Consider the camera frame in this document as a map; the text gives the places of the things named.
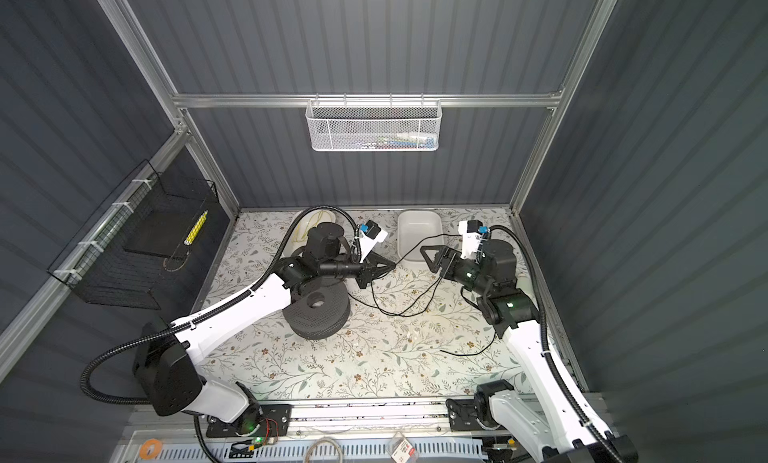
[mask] black mesh basket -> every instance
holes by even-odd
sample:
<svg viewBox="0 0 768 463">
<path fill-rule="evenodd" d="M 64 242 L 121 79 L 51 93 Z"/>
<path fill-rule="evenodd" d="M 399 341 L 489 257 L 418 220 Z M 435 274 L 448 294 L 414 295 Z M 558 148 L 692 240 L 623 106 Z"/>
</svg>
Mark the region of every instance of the black mesh basket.
<svg viewBox="0 0 768 463">
<path fill-rule="evenodd" d="M 219 207 L 215 184 L 153 174 L 114 205 L 118 210 L 94 238 L 78 243 L 84 251 L 71 267 L 49 273 L 86 303 L 160 309 L 193 302 L 200 282 L 190 273 L 199 272 L 187 269 L 210 259 L 200 241 Z"/>
</svg>

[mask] table surface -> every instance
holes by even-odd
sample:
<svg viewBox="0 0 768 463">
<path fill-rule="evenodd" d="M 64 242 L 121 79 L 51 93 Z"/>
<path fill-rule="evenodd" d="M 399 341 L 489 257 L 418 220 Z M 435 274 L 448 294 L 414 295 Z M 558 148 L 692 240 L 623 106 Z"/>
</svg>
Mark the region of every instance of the table surface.
<svg viewBox="0 0 768 463">
<path fill-rule="evenodd" d="M 476 218 L 484 224 L 509 226 L 508 210 L 468 208 L 435 210 L 446 233 L 457 234 L 458 222 Z M 395 261 L 396 210 L 350 211 L 359 223 L 368 219 L 389 231 L 374 249 Z M 293 212 L 250 212 L 240 215 L 224 259 L 216 272 L 204 307 L 254 282 L 272 259 Z M 337 222 L 348 226 L 341 217 Z M 459 238 L 446 238 L 453 247 Z M 519 250 L 518 276 L 528 276 Z M 428 270 L 398 266 L 374 283 L 379 305 L 402 311 L 435 281 Z M 360 290 L 346 281 L 352 295 L 372 304 L 370 288 Z M 414 308 L 422 309 L 431 292 Z M 309 341 L 293 334 L 282 312 L 274 313 L 238 333 L 211 353 L 203 367 L 211 375 L 242 381 L 258 399 L 349 399 L 397 396 L 470 395 L 479 383 L 510 379 L 520 391 L 531 391 L 520 365 L 498 340 L 477 356 L 493 337 L 482 315 L 466 304 L 459 285 L 443 281 L 428 310 L 413 318 L 383 315 L 352 300 L 352 312 L 341 331 Z"/>
</svg>

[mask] black corrugated cable conduit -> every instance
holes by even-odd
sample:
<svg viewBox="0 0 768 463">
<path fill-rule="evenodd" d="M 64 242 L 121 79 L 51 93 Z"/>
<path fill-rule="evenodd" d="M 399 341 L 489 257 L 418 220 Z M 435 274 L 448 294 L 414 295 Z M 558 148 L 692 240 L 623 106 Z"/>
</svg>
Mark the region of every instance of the black corrugated cable conduit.
<svg viewBox="0 0 768 463">
<path fill-rule="evenodd" d="M 542 334 L 540 338 L 542 339 L 542 354 L 544 355 L 544 359 L 547 360 L 547 366 L 549 367 L 549 371 L 552 373 L 552 377 L 554 377 L 554 381 L 558 384 L 558 387 L 560 388 L 560 391 L 562 391 L 563 396 L 565 396 L 565 399 L 568 400 L 568 403 L 571 405 L 571 408 L 576 412 L 576 415 L 578 416 L 579 420 L 581 421 L 581 424 L 583 426 L 587 427 L 587 430 L 590 432 L 592 437 L 600 441 L 600 444 L 605 448 L 605 450 L 609 453 L 610 457 L 616 461 L 616 463 L 624 463 L 624 460 L 621 459 L 619 456 L 619 453 L 616 452 L 616 449 L 613 447 L 613 445 L 605 439 L 604 436 L 600 434 L 600 431 L 594 427 L 594 425 L 590 422 L 589 418 L 587 418 L 587 414 L 584 413 L 584 411 L 581 409 L 581 406 L 576 401 L 574 396 L 571 394 L 571 390 L 568 389 L 568 387 L 565 385 L 565 381 L 563 381 L 563 377 L 560 375 L 560 372 L 558 371 L 558 367 L 554 365 L 554 359 L 552 358 L 552 354 L 549 353 L 549 338 L 547 338 L 547 314 L 546 310 L 544 308 L 543 299 L 541 292 L 538 288 L 538 281 L 536 280 L 534 276 L 534 270 L 532 268 L 532 259 L 530 254 L 528 253 L 528 250 L 523 246 L 522 241 L 515 235 L 512 230 L 509 228 L 506 228 L 502 225 L 493 225 L 492 227 L 489 227 L 488 230 L 493 235 L 494 230 L 501 230 L 505 232 L 507 235 L 509 235 L 514 242 L 518 245 L 520 248 L 520 253 L 523 254 L 523 257 L 525 258 L 525 264 L 528 266 L 528 272 L 531 274 L 531 285 L 533 286 L 533 295 L 536 297 L 536 304 L 538 305 L 538 317 L 539 321 L 538 324 L 542 329 Z"/>
<path fill-rule="evenodd" d="M 108 395 L 106 393 L 103 393 L 102 391 L 98 391 L 91 385 L 91 375 L 99 367 L 99 365 L 101 365 L 101 363 L 107 361 L 108 359 L 110 359 L 115 355 L 128 351 L 131 348 L 136 348 L 137 346 L 143 345 L 144 343 L 149 343 L 159 339 L 164 339 L 175 333 L 183 332 L 186 329 L 189 329 L 192 326 L 192 323 L 194 323 L 195 325 L 199 325 L 200 323 L 204 322 L 210 317 L 218 315 L 219 313 L 243 301 L 248 295 L 251 295 L 254 291 L 259 289 L 259 287 L 262 286 L 266 281 L 266 279 L 272 274 L 272 272 L 275 269 L 275 265 L 277 265 L 277 261 L 280 259 L 280 256 L 283 254 L 283 250 L 285 249 L 286 245 L 290 240 L 291 235 L 293 234 L 293 230 L 296 228 L 296 226 L 299 224 L 302 218 L 304 218 L 310 211 L 314 211 L 314 210 L 336 211 L 338 214 L 346 218 L 346 220 L 352 226 L 352 231 L 355 234 L 354 245 L 352 246 L 352 261 L 360 262 L 360 256 L 362 255 L 362 252 L 360 250 L 360 231 L 357 225 L 355 224 L 355 220 L 352 219 L 352 217 L 346 211 L 338 207 L 333 207 L 330 205 L 320 205 L 318 207 L 307 208 L 306 210 L 303 210 L 296 218 L 293 219 L 293 222 L 291 222 L 291 225 L 288 227 L 288 230 L 286 231 L 286 234 L 283 237 L 283 241 L 280 242 L 280 246 L 275 252 L 275 256 L 272 258 L 272 261 L 270 262 L 270 266 L 267 266 L 266 270 L 264 271 L 264 274 L 253 285 L 243 290 L 243 292 L 240 293 L 240 295 L 238 295 L 236 298 L 232 299 L 231 301 L 227 302 L 226 304 L 218 306 L 215 309 L 212 309 L 211 311 L 208 311 L 206 313 L 203 313 L 200 316 L 197 316 L 197 318 L 193 319 L 191 322 L 187 322 L 182 325 L 173 326 L 169 329 L 165 329 L 153 335 L 142 336 L 141 338 L 137 338 L 128 343 L 123 343 L 122 345 L 115 346 L 113 349 L 110 349 L 104 353 L 101 353 L 101 355 L 94 358 L 90 363 L 88 363 L 85 366 L 85 369 L 80 375 L 80 390 L 88 398 L 94 399 L 96 401 L 101 401 L 103 403 L 110 403 L 112 405 L 149 405 L 150 402 L 149 402 L 149 399 L 147 398 L 130 398 L 126 396 L 114 396 L 114 395 Z"/>
</svg>

